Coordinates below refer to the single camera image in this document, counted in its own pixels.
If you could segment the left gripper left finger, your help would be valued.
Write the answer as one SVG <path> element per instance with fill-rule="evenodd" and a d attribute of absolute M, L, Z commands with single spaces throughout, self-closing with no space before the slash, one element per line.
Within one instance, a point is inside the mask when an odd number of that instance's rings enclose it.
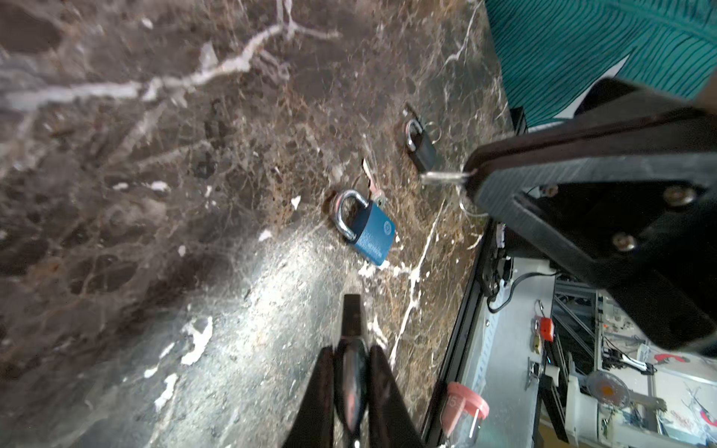
<path fill-rule="evenodd" d="M 333 348 L 319 351 L 301 406 L 283 447 L 333 446 L 334 358 Z"/>

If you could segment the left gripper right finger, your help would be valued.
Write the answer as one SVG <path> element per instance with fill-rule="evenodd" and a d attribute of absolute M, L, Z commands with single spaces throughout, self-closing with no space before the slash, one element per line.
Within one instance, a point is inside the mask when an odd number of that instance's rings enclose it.
<path fill-rule="evenodd" d="M 369 351 L 368 411 L 371 447 L 423 446 L 379 345 Z"/>

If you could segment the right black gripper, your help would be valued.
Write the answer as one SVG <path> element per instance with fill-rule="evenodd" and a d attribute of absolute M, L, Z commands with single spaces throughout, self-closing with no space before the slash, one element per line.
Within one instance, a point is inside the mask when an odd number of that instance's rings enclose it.
<path fill-rule="evenodd" d="M 556 127 L 478 147 L 468 197 L 661 348 L 716 356 L 716 95 L 601 80 Z M 696 184 L 595 184 L 648 181 Z M 563 185 L 553 198 L 522 190 Z"/>

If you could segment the blue padlock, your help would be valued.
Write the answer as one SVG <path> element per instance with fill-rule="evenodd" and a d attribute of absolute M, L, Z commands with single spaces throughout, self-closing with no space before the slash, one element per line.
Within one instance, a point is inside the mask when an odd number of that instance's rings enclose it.
<path fill-rule="evenodd" d="M 346 201 L 358 204 L 350 224 L 343 216 Z M 395 241 L 396 226 L 377 203 L 365 199 L 356 190 L 343 190 L 333 199 L 330 217 L 339 233 L 367 261 L 381 266 L 387 260 Z"/>

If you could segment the silver padlock key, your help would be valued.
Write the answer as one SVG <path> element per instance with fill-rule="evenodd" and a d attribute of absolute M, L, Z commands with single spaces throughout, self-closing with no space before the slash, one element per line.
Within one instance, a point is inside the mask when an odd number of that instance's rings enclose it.
<path fill-rule="evenodd" d="M 423 185 L 465 185 L 472 177 L 472 173 L 466 172 L 426 172 L 420 175 Z"/>

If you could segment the black padlock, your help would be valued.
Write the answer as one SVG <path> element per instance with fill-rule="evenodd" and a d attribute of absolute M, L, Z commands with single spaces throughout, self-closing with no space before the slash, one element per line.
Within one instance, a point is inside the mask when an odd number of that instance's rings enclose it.
<path fill-rule="evenodd" d="M 368 403 L 368 348 L 361 297 L 346 294 L 341 335 L 334 350 L 334 406 L 347 447 L 361 446 L 361 422 Z"/>
<path fill-rule="evenodd" d="M 408 156 L 420 174 L 432 171 L 439 155 L 428 132 L 417 118 L 407 121 L 404 127 Z"/>

